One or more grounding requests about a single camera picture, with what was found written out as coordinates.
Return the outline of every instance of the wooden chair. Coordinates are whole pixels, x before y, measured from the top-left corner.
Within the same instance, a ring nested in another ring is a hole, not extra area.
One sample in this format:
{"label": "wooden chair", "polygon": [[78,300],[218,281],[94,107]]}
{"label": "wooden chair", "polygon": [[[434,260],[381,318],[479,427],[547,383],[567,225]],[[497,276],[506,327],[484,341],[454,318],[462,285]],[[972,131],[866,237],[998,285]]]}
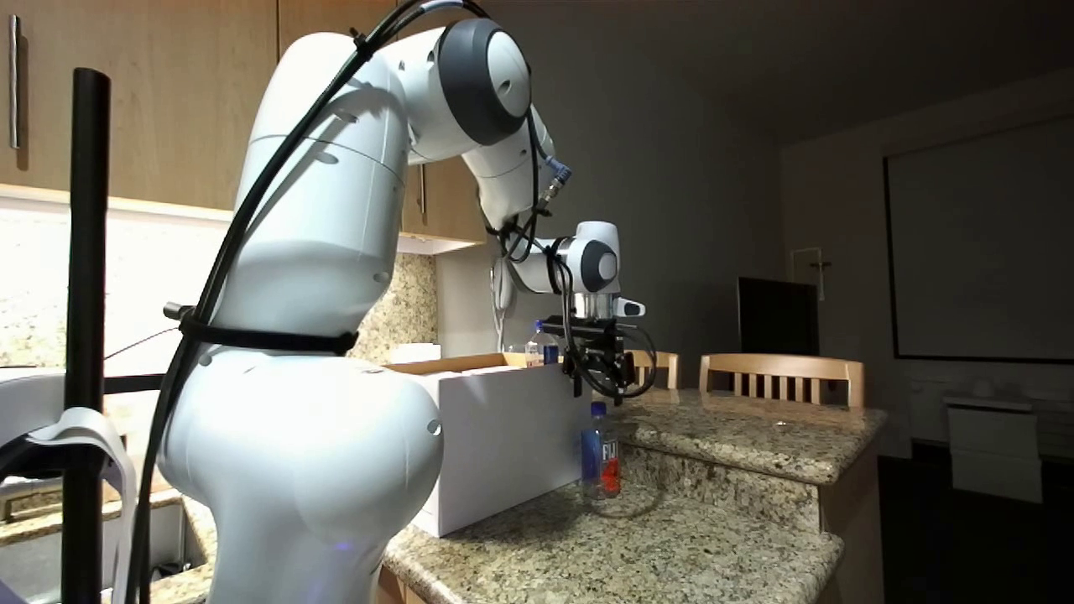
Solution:
{"label": "wooden chair", "polygon": [[767,354],[709,354],[697,365],[697,388],[709,394],[712,374],[732,383],[736,395],[866,405],[866,365],[826,357],[767,357]]}
{"label": "wooden chair", "polygon": [[648,374],[665,374],[665,388],[678,388],[678,354],[665,354],[665,350],[629,350],[629,354],[635,357],[637,387],[648,378]]}

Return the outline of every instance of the cardboard box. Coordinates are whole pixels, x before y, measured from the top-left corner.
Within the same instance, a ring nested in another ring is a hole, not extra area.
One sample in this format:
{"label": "cardboard box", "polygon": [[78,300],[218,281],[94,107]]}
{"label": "cardboard box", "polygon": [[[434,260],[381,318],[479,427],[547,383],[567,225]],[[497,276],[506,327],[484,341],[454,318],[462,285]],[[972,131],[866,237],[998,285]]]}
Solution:
{"label": "cardboard box", "polygon": [[443,468],[414,520],[421,530],[443,538],[582,478],[586,399],[575,399],[557,365],[468,365],[415,378],[439,402],[443,427]]}

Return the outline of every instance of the kitchen counter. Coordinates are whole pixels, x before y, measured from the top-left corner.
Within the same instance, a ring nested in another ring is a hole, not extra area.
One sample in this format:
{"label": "kitchen counter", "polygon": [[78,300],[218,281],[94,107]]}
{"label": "kitchen counter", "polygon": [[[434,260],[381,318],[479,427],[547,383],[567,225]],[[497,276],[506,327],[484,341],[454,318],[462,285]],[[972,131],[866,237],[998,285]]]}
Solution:
{"label": "kitchen counter", "polygon": [[629,443],[615,506],[585,506],[567,486],[439,541],[405,527],[386,567],[430,604],[805,604],[839,590],[844,535],[861,530],[844,530],[826,499],[849,499],[839,480],[871,461],[883,413],[648,394],[615,417]]}
{"label": "kitchen counter", "polygon": [[696,388],[652,388],[618,409],[629,437],[676,456],[836,483],[877,441],[880,409],[801,405]]}
{"label": "kitchen counter", "polygon": [[443,541],[405,527],[386,567],[430,604],[800,604],[820,599],[836,560],[836,538],[729,505],[665,492],[637,516],[604,516],[563,486]]}

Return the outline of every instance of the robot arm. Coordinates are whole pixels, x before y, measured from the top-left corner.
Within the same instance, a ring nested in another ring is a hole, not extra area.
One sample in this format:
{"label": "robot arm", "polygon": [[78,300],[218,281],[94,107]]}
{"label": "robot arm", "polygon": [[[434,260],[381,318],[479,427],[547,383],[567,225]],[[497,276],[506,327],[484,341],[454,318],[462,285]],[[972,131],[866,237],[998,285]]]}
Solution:
{"label": "robot arm", "polygon": [[615,327],[615,311],[599,311],[618,297],[615,228],[585,225],[562,248],[534,237],[567,168],[529,107],[516,45],[493,20],[386,45],[403,24],[360,45],[313,34],[285,49],[218,261],[182,311],[141,483],[161,453],[164,478],[213,506],[214,600],[370,600],[386,541],[435,483],[430,394],[336,359],[338,335],[394,280],[405,166],[462,157],[520,281],[557,292],[571,272],[571,290],[595,297],[582,311]]}

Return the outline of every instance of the wooden cabinet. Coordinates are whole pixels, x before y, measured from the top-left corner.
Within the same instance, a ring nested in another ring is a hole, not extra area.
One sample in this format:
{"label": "wooden cabinet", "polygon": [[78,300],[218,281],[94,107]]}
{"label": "wooden cabinet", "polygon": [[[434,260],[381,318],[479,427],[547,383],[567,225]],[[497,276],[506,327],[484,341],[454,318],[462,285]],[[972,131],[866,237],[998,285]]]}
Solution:
{"label": "wooden cabinet", "polygon": [[274,49],[282,54],[291,41],[313,31],[373,31],[394,12],[396,0],[274,0]]}
{"label": "wooden cabinet", "polygon": [[272,75],[274,0],[8,0],[19,17],[19,151],[0,180],[68,188],[69,75],[110,78],[110,196],[232,209]]}
{"label": "wooden cabinet", "polygon": [[454,161],[415,166],[403,180],[403,231],[484,243],[479,190],[471,168]]}

